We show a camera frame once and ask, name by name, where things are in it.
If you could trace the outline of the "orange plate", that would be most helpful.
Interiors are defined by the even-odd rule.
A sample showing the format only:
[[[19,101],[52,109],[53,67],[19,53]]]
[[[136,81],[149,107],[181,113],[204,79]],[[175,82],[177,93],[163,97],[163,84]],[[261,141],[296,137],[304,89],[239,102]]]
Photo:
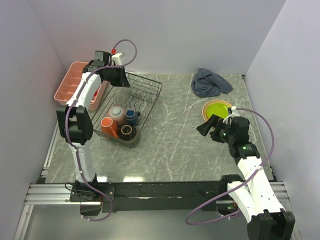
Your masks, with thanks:
[[[208,109],[208,105],[205,105],[204,107],[203,107],[203,111],[202,111],[202,113],[203,113],[203,118],[204,118],[204,121],[206,122],[209,118],[208,118],[208,114],[207,114],[207,109]]]

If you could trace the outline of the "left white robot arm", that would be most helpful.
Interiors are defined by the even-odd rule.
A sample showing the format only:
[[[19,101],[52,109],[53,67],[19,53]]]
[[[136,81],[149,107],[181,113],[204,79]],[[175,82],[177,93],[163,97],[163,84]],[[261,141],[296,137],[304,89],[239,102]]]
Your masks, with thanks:
[[[104,81],[113,87],[130,87],[122,58],[115,49],[110,53],[97,50],[94,59],[82,69],[81,80],[70,100],[56,110],[60,135],[69,144],[76,166],[75,189],[82,190],[88,201],[94,201],[100,195],[90,151],[94,129],[88,108]]]

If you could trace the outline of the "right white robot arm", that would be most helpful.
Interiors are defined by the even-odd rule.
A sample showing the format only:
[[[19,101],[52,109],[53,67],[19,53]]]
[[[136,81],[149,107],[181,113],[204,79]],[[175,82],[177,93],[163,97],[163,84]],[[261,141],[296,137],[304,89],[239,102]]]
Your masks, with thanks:
[[[285,210],[274,193],[262,166],[257,147],[249,141],[250,121],[242,116],[222,119],[212,115],[196,129],[218,143],[226,143],[245,181],[227,180],[219,186],[220,196],[233,199],[247,221],[250,240],[289,240],[295,217]]]

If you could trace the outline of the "green plate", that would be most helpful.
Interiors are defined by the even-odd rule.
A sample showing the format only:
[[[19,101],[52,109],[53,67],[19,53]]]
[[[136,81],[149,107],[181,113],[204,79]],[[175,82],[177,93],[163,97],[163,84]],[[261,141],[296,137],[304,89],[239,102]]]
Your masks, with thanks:
[[[228,108],[229,106],[224,103],[210,104],[207,108],[207,116],[210,118],[212,115],[217,115],[222,119],[225,119],[229,115]]]

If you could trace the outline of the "yellow plate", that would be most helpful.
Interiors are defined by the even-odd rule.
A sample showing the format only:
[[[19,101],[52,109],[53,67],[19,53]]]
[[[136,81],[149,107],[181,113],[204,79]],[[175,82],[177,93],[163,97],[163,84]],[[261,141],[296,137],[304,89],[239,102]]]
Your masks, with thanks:
[[[205,105],[211,105],[211,104],[214,104],[214,103],[222,103],[222,104],[225,104],[225,105],[227,105],[227,106],[229,106],[229,108],[231,108],[233,105],[232,104],[230,104],[229,102],[227,102],[227,101],[224,101],[224,100],[219,100],[219,99],[214,99],[214,100],[210,100],[210,101],[208,101]]]

